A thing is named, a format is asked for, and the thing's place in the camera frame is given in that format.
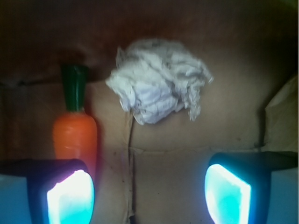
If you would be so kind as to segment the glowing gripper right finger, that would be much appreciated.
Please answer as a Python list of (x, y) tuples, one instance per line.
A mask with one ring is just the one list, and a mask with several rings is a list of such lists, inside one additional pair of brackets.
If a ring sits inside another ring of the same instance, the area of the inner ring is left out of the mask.
[(216, 153), (205, 173), (205, 200), (215, 224), (297, 224), (296, 152)]

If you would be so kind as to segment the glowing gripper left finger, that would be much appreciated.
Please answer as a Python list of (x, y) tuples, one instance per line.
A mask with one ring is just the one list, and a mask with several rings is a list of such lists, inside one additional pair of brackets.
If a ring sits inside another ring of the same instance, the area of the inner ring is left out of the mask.
[(69, 160), (2, 160), (2, 224), (89, 224), (95, 203), (85, 163)]

